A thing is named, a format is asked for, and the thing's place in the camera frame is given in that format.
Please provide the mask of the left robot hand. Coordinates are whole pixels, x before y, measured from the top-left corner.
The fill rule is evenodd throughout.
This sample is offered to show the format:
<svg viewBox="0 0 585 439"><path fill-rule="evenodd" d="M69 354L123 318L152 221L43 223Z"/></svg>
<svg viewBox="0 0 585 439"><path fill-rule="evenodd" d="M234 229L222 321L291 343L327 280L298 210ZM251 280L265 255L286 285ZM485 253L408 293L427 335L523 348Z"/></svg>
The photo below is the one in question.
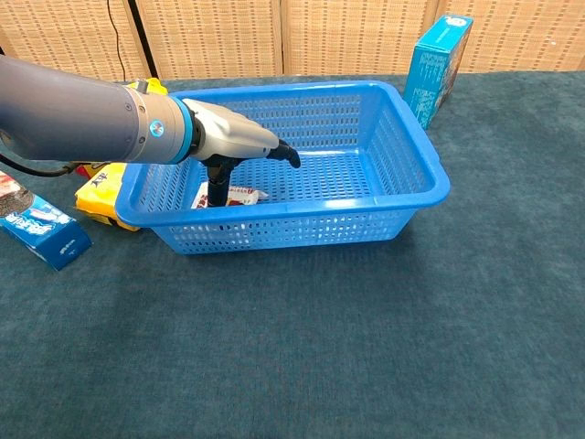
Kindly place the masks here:
<svg viewBox="0 0 585 439"><path fill-rule="evenodd" d="M301 166L293 147L246 116L209 102L184 99L183 104L193 123L189 153L207 169L210 207L226 206L231 173L246 160L268 158Z"/></svg>

